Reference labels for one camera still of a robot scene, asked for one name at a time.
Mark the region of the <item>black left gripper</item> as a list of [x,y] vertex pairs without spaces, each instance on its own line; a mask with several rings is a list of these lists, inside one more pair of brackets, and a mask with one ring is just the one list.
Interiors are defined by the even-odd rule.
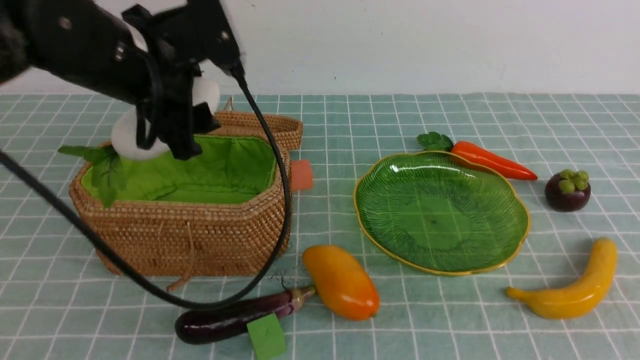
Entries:
[[194,101],[195,80],[208,60],[227,75],[242,69],[240,46],[220,0],[188,0],[156,14],[136,4],[122,12],[145,48],[134,53],[146,66],[148,95],[135,103],[134,141],[150,151],[167,145],[177,160],[202,153],[194,137],[217,129],[201,103]]

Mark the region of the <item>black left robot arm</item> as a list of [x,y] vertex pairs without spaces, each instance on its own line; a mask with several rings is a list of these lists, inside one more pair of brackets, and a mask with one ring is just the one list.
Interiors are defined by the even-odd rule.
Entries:
[[188,0],[151,13],[141,4],[120,17],[93,0],[3,0],[1,82],[30,68],[135,107],[112,128],[116,153],[144,161],[202,153],[195,135],[220,127],[217,84],[201,63],[240,79],[242,53],[219,0]]

